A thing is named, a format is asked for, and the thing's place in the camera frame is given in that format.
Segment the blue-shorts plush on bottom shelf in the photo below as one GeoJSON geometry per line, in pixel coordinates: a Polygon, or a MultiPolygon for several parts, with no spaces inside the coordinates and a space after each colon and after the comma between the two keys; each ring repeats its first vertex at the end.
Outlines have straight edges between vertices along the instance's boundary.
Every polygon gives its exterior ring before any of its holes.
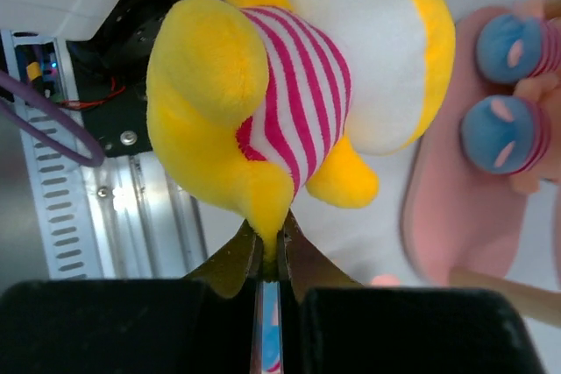
{"type": "Polygon", "coordinates": [[[476,62],[489,81],[514,85],[560,68],[560,20],[545,0],[526,0],[488,21],[476,42],[476,62]]]}

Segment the aluminium frame rail front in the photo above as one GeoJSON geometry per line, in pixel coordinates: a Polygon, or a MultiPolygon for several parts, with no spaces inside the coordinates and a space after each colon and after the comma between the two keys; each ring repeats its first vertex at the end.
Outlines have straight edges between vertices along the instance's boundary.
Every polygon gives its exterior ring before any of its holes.
{"type": "Polygon", "coordinates": [[[82,169],[102,276],[179,278],[209,256],[198,202],[152,152],[82,169]]]}

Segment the peach-faced plush, blue shorts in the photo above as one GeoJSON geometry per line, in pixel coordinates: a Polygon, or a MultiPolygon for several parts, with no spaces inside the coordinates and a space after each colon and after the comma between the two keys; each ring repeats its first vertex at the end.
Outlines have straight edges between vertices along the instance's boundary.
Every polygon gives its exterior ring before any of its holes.
{"type": "Polygon", "coordinates": [[[281,331],[278,284],[263,284],[261,322],[261,371],[281,373],[281,331]]]}

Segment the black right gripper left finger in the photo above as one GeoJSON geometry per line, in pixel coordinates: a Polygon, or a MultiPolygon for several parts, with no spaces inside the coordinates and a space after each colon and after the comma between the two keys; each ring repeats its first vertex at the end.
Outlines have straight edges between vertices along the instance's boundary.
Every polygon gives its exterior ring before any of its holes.
{"type": "Polygon", "coordinates": [[[180,279],[18,283],[1,298],[1,370],[252,373],[262,255],[243,224],[180,279]]]}

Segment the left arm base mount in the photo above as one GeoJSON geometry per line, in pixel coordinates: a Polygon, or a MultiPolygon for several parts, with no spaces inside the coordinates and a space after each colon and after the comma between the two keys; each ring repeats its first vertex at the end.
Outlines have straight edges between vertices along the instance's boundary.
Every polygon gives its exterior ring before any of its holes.
{"type": "Polygon", "coordinates": [[[179,0],[119,0],[89,41],[68,41],[85,128],[107,157],[152,150],[146,68],[164,17],[179,0]]]}

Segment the blue-shorts plush on shelf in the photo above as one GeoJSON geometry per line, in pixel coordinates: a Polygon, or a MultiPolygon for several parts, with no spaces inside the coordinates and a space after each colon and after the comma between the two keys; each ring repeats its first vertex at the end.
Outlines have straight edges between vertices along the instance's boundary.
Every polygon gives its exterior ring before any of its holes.
{"type": "Polygon", "coordinates": [[[460,125],[465,156],[479,170],[508,177],[521,194],[541,180],[560,183],[560,74],[523,79],[511,95],[490,95],[460,125]]]}
{"type": "Polygon", "coordinates": [[[560,68],[560,20],[545,0],[526,0],[488,21],[476,42],[476,62],[489,81],[514,85],[560,68]]]}

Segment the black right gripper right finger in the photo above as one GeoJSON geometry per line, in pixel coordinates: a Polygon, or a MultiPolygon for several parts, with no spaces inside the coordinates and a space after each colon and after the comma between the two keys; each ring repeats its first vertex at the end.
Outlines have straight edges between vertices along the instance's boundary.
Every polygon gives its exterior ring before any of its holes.
{"type": "Polygon", "coordinates": [[[540,373],[522,318],[479,288],[363,286],[289,215],[278,235],[286,373],[540,373]]]}

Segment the pink three-tier shelf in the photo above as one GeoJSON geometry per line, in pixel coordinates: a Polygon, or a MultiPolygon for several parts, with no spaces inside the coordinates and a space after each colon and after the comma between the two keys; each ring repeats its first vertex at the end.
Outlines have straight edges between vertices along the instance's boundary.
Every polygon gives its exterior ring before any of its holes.
{"type": "Polygon", "coordinates": [[[419,145],[402,211],[402,241],[416,271],[437,286],[482,287],[503,294],[523,315],[560,324],[560,294],[506,278],[518,251],[526,197],[503,176],[476,169],[462,153],[459,128],[479,100],[505,88],[476,68],[478,31],[506,12],[478,9],[457,23],[457,46],[444,104],[419,145]]]}

